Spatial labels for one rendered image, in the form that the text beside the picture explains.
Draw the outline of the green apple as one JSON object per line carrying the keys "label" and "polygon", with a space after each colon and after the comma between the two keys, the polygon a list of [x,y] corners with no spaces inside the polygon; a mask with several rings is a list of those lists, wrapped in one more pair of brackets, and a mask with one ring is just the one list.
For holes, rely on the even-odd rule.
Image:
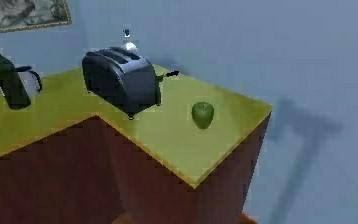
{"label": "green apple", "polygon": [[192,106],[191,115],[199,129],[207,129],[213,121],[214,107],[207,102],[197,102]]}

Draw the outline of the brown cabinet with green worktop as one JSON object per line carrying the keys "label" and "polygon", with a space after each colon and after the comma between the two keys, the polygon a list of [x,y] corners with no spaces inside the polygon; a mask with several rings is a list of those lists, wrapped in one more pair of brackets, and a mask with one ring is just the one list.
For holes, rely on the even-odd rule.
{"label": "brown cabinet with green worktop", "polygon": [[[48,76],[30,107],[0,93],[0,224],[234,224],[272,108],[180,75],[132,120],[80,70]],[[214,107],[199,129],[191,109]]]}

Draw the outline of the black toaster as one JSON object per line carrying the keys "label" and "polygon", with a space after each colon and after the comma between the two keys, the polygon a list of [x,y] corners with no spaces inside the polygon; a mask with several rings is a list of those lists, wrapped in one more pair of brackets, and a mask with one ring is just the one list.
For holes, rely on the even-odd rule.
{"label": "black toaster", "polygon": [[127,114],[130,120],[161,104],[155,70],[136,53],[120,47],[90,51],[82,60],[82,69],[87,91]]}

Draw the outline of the clear bottle with dark cap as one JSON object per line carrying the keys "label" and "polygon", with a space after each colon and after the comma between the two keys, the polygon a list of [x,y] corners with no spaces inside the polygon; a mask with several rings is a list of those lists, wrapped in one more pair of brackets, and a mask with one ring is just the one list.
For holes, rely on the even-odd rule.
{"label": "clear bottle with dark cap", "polygon": [[132,42],[131,40],[131,33],[129,29],[125,29],[123,31],[123,44],[122,44],[122,48],[127,50],[127,51],[131,51],[131,52],[137,52],[138,51],[138,47],[136,46],[135,43]]}

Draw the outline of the dark green bottle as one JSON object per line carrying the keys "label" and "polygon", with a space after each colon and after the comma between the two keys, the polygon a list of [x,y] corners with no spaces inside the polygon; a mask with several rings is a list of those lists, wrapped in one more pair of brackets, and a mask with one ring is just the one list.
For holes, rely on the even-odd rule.
{"label": "dark green bottle", "polygon": [[0,53],[0,89],[8,106],[19,110],[31,105],[30,98],[23,86],[13,63]]}

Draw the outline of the black handled utensil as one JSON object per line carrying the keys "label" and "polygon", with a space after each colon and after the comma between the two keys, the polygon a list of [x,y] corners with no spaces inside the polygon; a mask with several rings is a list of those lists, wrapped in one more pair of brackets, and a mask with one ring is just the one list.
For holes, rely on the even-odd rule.
{"label": "black handled utensil", "polygon": [[173,71],[167,72],[167,73],[165,73],[165,74],[156,76],[156,80],[157,80],[158,82],[162,82],[165,78],[173,77],[173,76],[178,76],[178,75],[179,75],[179,71],[178,71],[178,70],[173,70]]}

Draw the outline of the gold framed wall picture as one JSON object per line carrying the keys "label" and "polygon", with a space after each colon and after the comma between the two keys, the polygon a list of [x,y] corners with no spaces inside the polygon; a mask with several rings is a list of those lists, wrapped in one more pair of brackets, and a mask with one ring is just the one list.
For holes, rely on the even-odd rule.
{"label": "gold framed wall picture", "polygon": [[67,0],[0,0],[0,33],[71,23]]}

